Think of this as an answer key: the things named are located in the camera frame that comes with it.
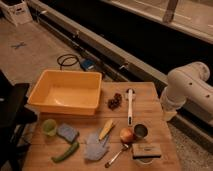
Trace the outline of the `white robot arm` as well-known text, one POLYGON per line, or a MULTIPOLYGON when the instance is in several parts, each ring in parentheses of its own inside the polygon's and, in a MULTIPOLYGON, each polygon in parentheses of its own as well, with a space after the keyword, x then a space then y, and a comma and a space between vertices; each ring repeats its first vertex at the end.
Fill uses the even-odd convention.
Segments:
POLYGON ((172 69, 160 96, 163 119, 170 121, 187 100, 213 114, 213 87, 206 83, 209 77, 209 67, 199 61, 172 69))

